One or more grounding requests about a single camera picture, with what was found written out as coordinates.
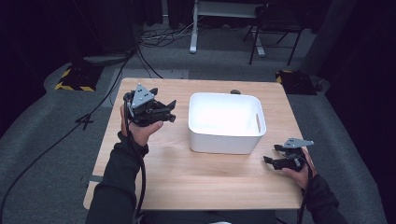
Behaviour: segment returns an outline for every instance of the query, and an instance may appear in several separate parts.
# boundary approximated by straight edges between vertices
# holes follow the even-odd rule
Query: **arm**
[[[303,150],[306,160],[312,169],[312,180],[308,190],[306,208],[311,213],[315,223],[347,223],[343,215],[338,211],[338,200],[331,192],[326,180],[318,175],[317,170],[309,156],[308,152]],[[308,167],[305,166],[300,172],[295,172],[288,168],[283,168],[282,172],[294,179],[303,190],[308,185]]]
[[[344,216],[338,211],[338,200],[326,180],[320,175],[316,175],[311,181],[306,208],[315,223],[347,223]]]
[[[90,211],[86,223],[132,223],[136,207],[135,178],[140,169],[138,149],[141,156],[149,153],[147,142],[152,133],[158,131],[163,122],[156,122],[148,127],[140,128],[131,124],[129,130],[133,134],[128,139],[121,108],[121,132],[118,133],[120,143],[114,146],[107,163],[103,180],[95,188]]]

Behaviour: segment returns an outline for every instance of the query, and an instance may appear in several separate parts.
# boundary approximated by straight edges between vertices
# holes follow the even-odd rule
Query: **chair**
[[[254,33],[254,42],[250,54],[249,64],[253,60],[253,54],[256,48],[256,42],[259,34],[277,34],[282,35],[276,42],[276,45],[266,45],[267,48],[287,48],[292,49],[288,65],[290,65],[294,51],[300,39],[301,32],[307,28],[307,20],[309,17],[312,5],[305,5],[304,7],[293,7],[286,4],[264,3],[262,7],[256,7],[256,20],[250,26],[243,41],[246,40],[249,34]],[[279,44],[287,34],[297,34],[294,45],[292,47],[280,47]]]

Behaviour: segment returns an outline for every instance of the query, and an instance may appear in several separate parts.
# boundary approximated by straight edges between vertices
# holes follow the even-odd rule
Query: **yellow black striped tape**
[[[290,70],[279,70],[276,72],[275,77],[276,77],[276,82],[279,84],[282,84],[282,78],[280,77],[280,73],[293,73],[293,71]]]
[[[95,91],[93,87],[89,86],[77,86],[77,85],[64,85],[64,80],[68,78],[68,75],[70,73],[71,67],[67,67],[66,71],[61,76],[61,79],[59,79],[58,84],[55,86],[55,90],[66,90],[66,91]]]

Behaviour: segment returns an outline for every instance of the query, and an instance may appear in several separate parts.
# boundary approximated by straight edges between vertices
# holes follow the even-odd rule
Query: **metal bracket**
[[[285,144],[284,148],[297,148],[297,147],[308,147],[314,145],[314,141],[306,141],[298,138],[289,138]]]
[[[137,84],[136,91],[134,92],[134,99],[132,100],[132,108],[137,108],[153,99],[154,99],[154,94],[148,91],[139,83]]]

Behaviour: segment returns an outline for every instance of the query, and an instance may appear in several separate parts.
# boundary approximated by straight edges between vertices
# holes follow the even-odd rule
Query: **person's left hand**
[[[120,114],[121,114],[121,133],[124,136],[128,136],[125,127],[125,116],[124,116],[123,105],[120,107]],[[161,120],[147,127],[139,127],[134,123],[129,122],[129,120],[128,123],[130,123],[129,130],[131,131],[132,136],[134,137],[134,141],[141,147],[144,147],[148,143],[150,135],[160,130],[160,128],[163,126],[163,121]]]

